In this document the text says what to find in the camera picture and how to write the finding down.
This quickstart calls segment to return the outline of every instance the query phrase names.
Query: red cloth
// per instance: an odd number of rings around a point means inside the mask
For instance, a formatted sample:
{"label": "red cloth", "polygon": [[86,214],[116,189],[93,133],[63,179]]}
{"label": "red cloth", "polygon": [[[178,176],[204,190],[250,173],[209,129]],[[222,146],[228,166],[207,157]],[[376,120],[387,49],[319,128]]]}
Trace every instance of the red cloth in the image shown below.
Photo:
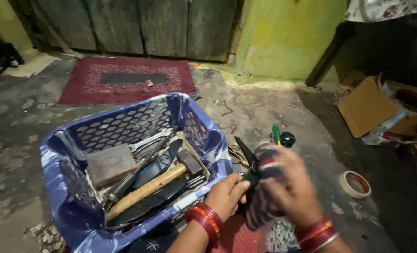
{"label": "red cloth", "polygon": [[259,253],[264,249],[264,229],[255,232],[247,229],[243,215],[231,217],[221,231],[221,239],[211,253]]}
{"label": "red cloth", "polygon": [[[100,83],[102,73],[165,74],[166,83]],[[78,60],[59,104],[127,104],[168,92],[196,91],[187,61],[85,57]]]}

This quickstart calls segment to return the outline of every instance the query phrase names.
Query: masking tape roll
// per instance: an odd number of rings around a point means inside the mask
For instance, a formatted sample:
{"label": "masking tape roll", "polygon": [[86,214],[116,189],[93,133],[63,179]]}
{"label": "masking tape roll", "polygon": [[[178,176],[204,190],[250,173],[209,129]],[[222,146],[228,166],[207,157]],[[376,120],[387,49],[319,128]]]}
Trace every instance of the masking tape roll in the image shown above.
{"label": "masking tape roll", "polygon": [[[360,184],[363,188],[363,192],[358,192],[352,188],[352,186],[349,185],[347,182],[347,179],[349,181],[355,181],[357,184]],[[371,186],[369,185],[368,181],[364,179],[360,174],[354,172],[354,171],[346,171],[345,173],[341,174],[339,176],[340,185],[343,188],[343,190],[349,194],[352,198],[362,199],[366,198],[369,195],[371,195]]]}

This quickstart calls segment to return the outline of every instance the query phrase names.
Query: wooden hammer handle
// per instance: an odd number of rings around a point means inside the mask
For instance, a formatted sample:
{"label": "wooden hammer handle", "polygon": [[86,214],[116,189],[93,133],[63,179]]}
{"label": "wooden hammer handle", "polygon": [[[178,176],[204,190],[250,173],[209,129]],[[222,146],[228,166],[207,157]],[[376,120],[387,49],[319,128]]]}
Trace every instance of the wooden hammer handle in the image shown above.
{"label": "wooden hammer handle", "polygon": [[163,188],[169,182],[173,181],[178,176],[185,173],[185,171],[185,165],[177,164],[172,169],[154,178],[142,187],[139,187],[137,190],[129,193],[127,196],[118,201],[118,203],[116,203],[116,205],[113,206],[112,209],[110,209],[109,213],[107,214],[106,220],[112,220],[129,207],[138,203],[140,200]]}

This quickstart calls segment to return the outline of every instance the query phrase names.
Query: hand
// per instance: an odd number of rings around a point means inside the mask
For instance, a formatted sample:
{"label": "hand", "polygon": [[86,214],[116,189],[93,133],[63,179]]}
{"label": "hand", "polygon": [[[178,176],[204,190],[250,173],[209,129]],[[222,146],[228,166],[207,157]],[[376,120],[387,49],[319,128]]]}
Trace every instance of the hand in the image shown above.
{"label": "hand", "polygon": [[223,222],[232,217],[238,210],[238,202],[246,203],[244,193],[249,188],[249,181],[241,181],[243,177],[238,173],[228,175],[217,182],[208,193],[205,204],[213,209]]}
{"label": "hand", "polygon": [[321,220],[324,212],[304,162],[290,149],[279,147],[276,151],[274,158],[281,164],[286,185],[275,179],[266,180],[274,200],[297,227],[310,226]]}

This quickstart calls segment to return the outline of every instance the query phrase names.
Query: silver bangle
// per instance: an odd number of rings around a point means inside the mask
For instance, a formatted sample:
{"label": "silver bangle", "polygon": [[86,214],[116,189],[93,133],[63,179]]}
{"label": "silver bangle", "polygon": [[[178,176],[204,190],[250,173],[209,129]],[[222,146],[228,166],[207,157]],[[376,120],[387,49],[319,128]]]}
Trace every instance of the silver bangle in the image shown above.
{"label": "silver bangle", "polygon": [[322,248],[322,247],[324,247],[325,245],[327,245],[327,244],[329,244],[329,243],[331,243],[333,240],[335,240],[338,236],[339,236],[340,234],[337,232],[337,233],[334,233],[333,235],[332,235],[332,237],[330,237],[327,241],[325,241],[323,244],[321,244],[321,245],[319,245],[317,248],[315,248],[313,251],[311,251],[310,253],[312,253],[312,252],[316,252],[317,250],[319,250],[320,248]]}

